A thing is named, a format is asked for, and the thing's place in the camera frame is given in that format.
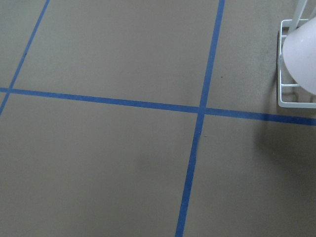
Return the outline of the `pink plastic cup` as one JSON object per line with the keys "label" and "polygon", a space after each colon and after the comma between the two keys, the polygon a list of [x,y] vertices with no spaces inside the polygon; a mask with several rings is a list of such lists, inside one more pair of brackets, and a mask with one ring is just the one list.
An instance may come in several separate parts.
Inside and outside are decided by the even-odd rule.
{"label": "pink plastic cup", "polygon": [[316,19],[292,31],[283,44],[283,61],[300,86],[316,93]]}

